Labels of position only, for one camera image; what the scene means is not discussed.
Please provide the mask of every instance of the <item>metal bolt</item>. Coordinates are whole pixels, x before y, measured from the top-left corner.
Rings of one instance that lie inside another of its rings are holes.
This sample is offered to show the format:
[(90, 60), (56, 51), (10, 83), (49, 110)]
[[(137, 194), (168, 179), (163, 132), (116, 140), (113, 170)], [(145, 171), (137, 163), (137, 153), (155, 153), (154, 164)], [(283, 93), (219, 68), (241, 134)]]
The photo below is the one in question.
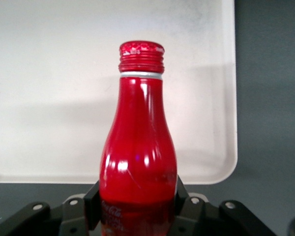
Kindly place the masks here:
[(193, 204), (198, 204), (200, 202), (199, 198), (191, 198)]
[(77, 204), (78, 203), (78, 200), (72, 200), (72, 201), (70, 201), (70, 205), (71, 206), (73, 206), (73, 205), (75, 205), (75, 204)]
[(236, 206), (234, 203), (231, 203), (231, 202), (226, 202), (225, 203), (225, 206), (229, 209), (234, 209)]
[(39, 209), (42, 209), (43, 208), (43, 204), (37, 204), (35, 206), (33, 206), (33, 210), (39, 210)]

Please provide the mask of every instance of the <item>bottle neck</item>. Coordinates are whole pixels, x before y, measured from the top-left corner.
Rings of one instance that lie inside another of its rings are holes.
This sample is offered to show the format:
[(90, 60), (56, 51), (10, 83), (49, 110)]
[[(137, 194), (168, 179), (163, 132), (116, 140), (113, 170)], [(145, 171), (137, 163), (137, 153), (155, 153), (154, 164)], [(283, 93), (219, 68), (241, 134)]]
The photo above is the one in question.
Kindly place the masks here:
[(142, 134), (168, 132), (162, 88), (159, 73), (122, 72), (115, 125)]

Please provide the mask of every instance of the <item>coca-cola logo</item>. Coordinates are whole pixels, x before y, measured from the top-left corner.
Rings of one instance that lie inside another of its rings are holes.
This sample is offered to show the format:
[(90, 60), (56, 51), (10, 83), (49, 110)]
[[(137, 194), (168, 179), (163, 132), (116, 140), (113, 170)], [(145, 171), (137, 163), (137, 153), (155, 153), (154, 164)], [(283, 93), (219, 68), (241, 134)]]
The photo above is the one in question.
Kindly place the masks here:
[(121, 218), (121, 209), (116, 206), (111, 206), (102, 200), (102, 208), (110, 215)]

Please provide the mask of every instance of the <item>bottle body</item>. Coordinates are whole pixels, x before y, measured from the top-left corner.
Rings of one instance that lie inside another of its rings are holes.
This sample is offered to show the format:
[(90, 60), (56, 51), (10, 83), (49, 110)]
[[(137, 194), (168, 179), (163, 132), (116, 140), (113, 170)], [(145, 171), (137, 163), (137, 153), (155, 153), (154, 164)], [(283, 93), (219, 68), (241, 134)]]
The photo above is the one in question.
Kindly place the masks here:
[(100, 167), (104, 236), (162, 236), (174, 218), (177, 163), (162, 80), (154, 77), (126, 76), (119, 82)]

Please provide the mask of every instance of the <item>white tray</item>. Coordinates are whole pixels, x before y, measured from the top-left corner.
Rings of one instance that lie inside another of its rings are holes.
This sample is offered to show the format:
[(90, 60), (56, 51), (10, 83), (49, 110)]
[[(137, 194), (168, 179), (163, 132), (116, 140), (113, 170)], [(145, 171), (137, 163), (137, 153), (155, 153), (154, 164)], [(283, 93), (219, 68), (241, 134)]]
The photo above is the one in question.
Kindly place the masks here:
[(119, 45), (165, 47), (164, 106), (184, 183), (237, 163), (234, 2), (0, 1), (0, 182), (95, 183)]

